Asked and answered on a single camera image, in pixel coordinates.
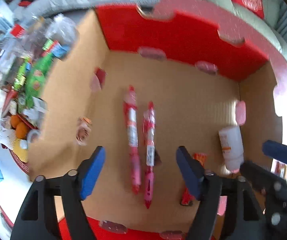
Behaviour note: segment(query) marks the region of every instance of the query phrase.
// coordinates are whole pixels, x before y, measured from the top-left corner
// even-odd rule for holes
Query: red rim
[[[26,118],[24,118],[21,114],[17,114],[21,121],[23,121],[30,129],[38,129],[37,127],[33,126],[30,122],[27,121]]]
[[[10,150],[10,153],[11,153],[11,156],[13,158],[13,160],[15,161],[15,163],[18,165],[18,167],[24,172],[26,173],[27,175],[29,175],[29,167],[28,167],[28,164],[27,163],[24,163],[23,161],[21,161],[19,159],[19,157],[12,151]]]

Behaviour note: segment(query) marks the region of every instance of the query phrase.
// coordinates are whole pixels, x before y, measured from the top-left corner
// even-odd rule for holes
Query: cardboard box
[[[205,168],[221,174],[224,162],[218,131],[236,125],[234,108],[238,100],[244,100],[247,109],[246,123],[241,128],[246,159],[269,167],[272,160],[262,154],[262,143],[268,139],[283,142],[284,123],[276,115],[275,104],[278,102],[279,105],[285,105],[287,102],[287,89],[282,89],[287,88],[285,59],[252,27],[229,12],[205,1],[176,0],[179,4],[181,1],[182,4],[187,1],[190,4],[197,3],[198,10],[191,6],[190,11],[185,8],[181,13],[167,4],[172,0],[161,0],[156,5],[155,13],[162,15],[162,10],[164,13],[166,10],[175,12],[172,18],[165,20],[142,16],[135,6],[108,6],[97,9],[100,22],[96,13],[90,11],[78,27],[80,35],[74,49],[67,59],[57,62],[53,67],[42,96],[48,106],[42,134],[29,149],[30,177],[34,179],[39,174],[47,178],[61,176],[77,168],[83,159],[89,158],[97,145],[104,146],[105,165],[93,194],[83,201],[87,216],[143,231],[187,232],[198,205],[183,207],[179,204],[184,182],[176,164],[176,149],[185,145],[191,153],[207,153]],[[217,19],[207,10],[213,13],[218,10],[220,13]],[[195,58],[203,59],[203,54],[197,50],[186,59],[183,57],[178,60],[176,57],[181,57],[185,48],[197,46],[192,41],[195,35],[198,37],[202,33],[198,29],[192,31],[190,25],[181,26],[168,33],[173,38],[165,42],[166,33],[170,30],[169,24],[178,20],[185,22],[188,18],[192,18],[199,26],[210,26],[217,35],[217,29],[225,33],[225,37],[230,35],[230,38],[232,35],[249,35],[241,45],[231,42],[233,44],[229,44],[226,51],[209,54],[208,57],[215,58],[217,55],[219,58],[219,73],[223,70],[220,65],[223,60],[226,60],[224,66],[230,66],[230,69],[224,69],[225,76],[234,75],[234,71],[244,75],[245,72],[240,71],[241,64],[243,68],[251,66],[250,58],[248,62],[238,58],[230,59],[230,49],[252,53],[256,66],[249,70],[247,76],[232,76],[233,80],[221,75],[209,75],[195,68]],[[224,20],[239,24],[240,28],[229,34],[229,30],[223,28]],[[150,24],[158,27],[147,33]],[[136,28],[139,33],[133,36],[134,42],[129,45],[125,40],[136,34],[132,28]],[[159,41],[160,47],[156,47],[156,43],[149,46],[155,40]],[[205,40],[199,39],[199,42],[209,46]],[[168,60],[143,58],[136,53],[138,45],[161,49]],[[97,67],[107,72],[106,81],[101,92],[91,93],[90,82]],[[143,112],[151,100],[156,111],[155,145],[162,166],[154,169],[154,198],[149,210],[144,205],[143,193],[135,196],[131,191],[123,115],[123,98],[130,84],[137,93],[142,170],[146,158],[141,133]],[[286,108],[279,108],[283,118],[287,116]],[[88,145],[84,147],[78,146],[75,140],[77,120],[81,116],[86,116],[93,123]],[[56,203],[59,210],[61,204],[58,198]],[[218,223],[217,232],[220,232],[221,223]]]

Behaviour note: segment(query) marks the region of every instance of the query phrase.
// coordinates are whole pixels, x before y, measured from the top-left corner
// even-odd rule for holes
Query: snack package
[[[42,71],[36,68],[32,70],[29,74],[26,83],[26,106],[28,109],[34,106],[33,97],[39,97],[39,94],[42,90],[43,85],[45,84],[45,81],[46,79]]]
[[[17,77],[14,80],[14,90],[19,91],[20,88],[24,85],[24,82],[26,80],[26,72],[28,72],[30,69],[27,67],[27,64],[29,64],[30,57],[26,57],[22,65],[19,67]]]
[[[21,114],[26,107],[26,94],[20,93],[18,96],[18,113]]]
[[[34,70],[40,70],[46,77],[53,62],[53,54],[48,53],[34,64]]]

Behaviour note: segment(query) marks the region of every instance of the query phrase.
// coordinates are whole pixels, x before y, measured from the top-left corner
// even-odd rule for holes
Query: cardboard floor
[[[205,168],[220,172],[223,157],[218,130],[236,124],[234,105],[239,100],[238,84],[187,64],[124,52],[110,52],[103,69],[107,72],[106,82],[87,115],[93,122],[92,132],[88,145],[81,148],[76,160],[89,158],[98,145],[106,149],[106,162],[93,194],[83,201],[86,215],[142,231],[187,232],[198,205],[197,202],[193,207],[179,204],[184,182],[176,164],[176,149],[184,145],[191,154],[207,153]],[[155,105],[155,146],[162,165],[154,169],[154,196],[149,210],[144,205],[143,187],[136,196],[131,191],[123,115],[123,98],[130,84],[137,93],[141,168],[146,166],[143,112],[149,101]]]

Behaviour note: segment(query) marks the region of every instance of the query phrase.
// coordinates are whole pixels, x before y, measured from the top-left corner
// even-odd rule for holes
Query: red pen
[[[137,104],[136,93],[133,86],[129,86],[129,91],[124,100],[124,114],[127,126],[129,156],[131,163],[132,191],[137,194],[141,185],[140,159],[138,154],[138,133],[137,133]]]
[[[154,146],[154,134],[155,134],[155,112],[154,104],[149,102],[148,111],[143,114],[143,137],[145,145],[147,146],[147,160],[146,160],[146,172],[145,172],[145,194],[144,200],[146,208],[150,208],[151,201],[153,199],[154,189],[154,158],[155,158],[155,146]]]

